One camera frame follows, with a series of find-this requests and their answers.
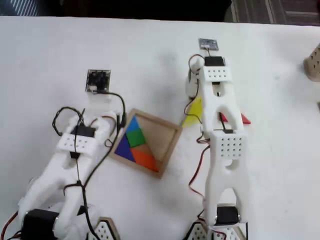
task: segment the wooden frame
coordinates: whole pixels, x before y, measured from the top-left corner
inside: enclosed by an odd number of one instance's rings
[[[124,134],[126,134],[126,130],[132,120],[132,118],[136,116],[137,118],[142,118],[144,120],[148,120],[154,124],[157,124],[157,125],[160,125],[160,126],[164,126],[164,127],[167,127],[169,129],[172,129],[174,130],[174,133],[173,133],[173,137],[172,139],[170,140],[170,143],[168,144],[168,148],[166,149],[165,151],[165,154],[163,156],[162,159],[159,160],[159,162],[161,162],[161,166],[159,167],[159,171],[156,172],[156,171],[152,171],[142,165],[139,165],[137,163],[135,163],[134,161],[130,161],[122,156],[119,156],[117,154],[115,154],[115,151],[118,147],[118,144],[119,142],[121,141],[121,139],[123,138]],[[179,137],[181,135],[181,132],[182,132],[182,127],[179,126],[179,125],[176,125],[176,124],[173,124],[169,121],[166,121],[166,120],[163,120],[159,117],[156,117],[156,116],[153,116],[151,114],[148,114],[146,112],[143,112],[143,111],[140,111],[140,110],[137,110],[137,109],[132,109],[132,111],[130,112],[130,114],[128,115],[128,118],[127,118],[127,124],[125,126],[125,128],[123,129],[121,135],[117,138],[115,144],[114,144],[114,147],[110,153],[110,157],[115,159],[115,160],[118,160],[120,161],[121,163],[124,163],[128,166],[131,166],[135,169],[138,169],[138,170],[141,170],[145,173],[148,173],[152,176],[155,176],[157,178],[161,178],[164,171],[166,170],[167,168],[167,165],[168,165],[168,162],[169,162],[169,159],[172,155],[172,152],[174,151],[174,148],[179,140]]]

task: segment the yellow tangram piece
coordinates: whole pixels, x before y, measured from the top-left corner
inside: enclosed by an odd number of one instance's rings
[[[202,102],[201,98],[197,97],[191,106],[189,107],[188,114],[196,115],[199,119],[202,117]],[[193,124],[198,124],[199,121],[195,116],[186,116],[186,118],[182,122],[182,127],[189,127]]]

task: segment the white robotic arm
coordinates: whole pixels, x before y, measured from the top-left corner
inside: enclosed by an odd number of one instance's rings
[[[23,228],[29,218],[34,218],[34,214],[29,217],[29,213],[35,209],[43,209],[46,201],[58,191],[64,192],[64,202],[61,211],[49,221],[53,223],[52,231],[58,239],[84,239],[88,232],[88,225],[84,214],[78,215],[82,203],[82,188],[68,187],[67,185],[75,184],[79,179],[84,183],[94,166],[97,164],[97,149],[99,145],[103,145],[111,132],[110,124],[107,120],[98,117],[83,116],[86,126],[92,122],[91,128],[94,130],[94,137],[84,136],[78,133],[76,136],[72,134],[72,130],[78,124],[79,117],[75,116],[70,119],[69,127],[60,138],[56,153],[51,158],[49,164],[45,168],[42,175],[36,179],[24,198],[19,202],[18,220]],[[71,153],[75,151],[79,154],[77,160],[71,158]],[[99,216],[94,207],[89,208],[90,222],[95,226]]]
[[[210,139],[210,167],[203,200],[204,218],[210,229],[246,223],[249,218],[249,180],[246,166],[247,136],[236,104],[231,70],[224,58],[199,58],[190,66],[187,94],[202,102],[202,131]],[[226,116],[231,129],[215,129],[218,114]],[[235,207],[220,206],[225,189],[236,195]]]

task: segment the green tangram piece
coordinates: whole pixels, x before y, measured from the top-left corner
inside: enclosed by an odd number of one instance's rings
[[[131,148],[140,146],[146,143],[145,137],[140,128],[125,133]]]

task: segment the white table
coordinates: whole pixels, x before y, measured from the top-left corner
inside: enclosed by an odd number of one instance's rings
[[[112,70],[110,89],[123,95],[128,110],[178,124],[198,38],[217,39],[218,54],[231,63],[238,104],[252,121],[245,127],[250,239],[317,239],[320,83],[307,79],[302,62],[319,43],[320,28],[307,26],[0,17],[1,224],[54,152],[56,111],[88,106],[88,69]],[[113,218],[123,240],[184,237],[202,209],[188,189],[203,147],[198,135],[199,126],[183,131],[161,180],[112,159],[98,169],[88,201]],[[208,157],[194,184],[201,191]]]

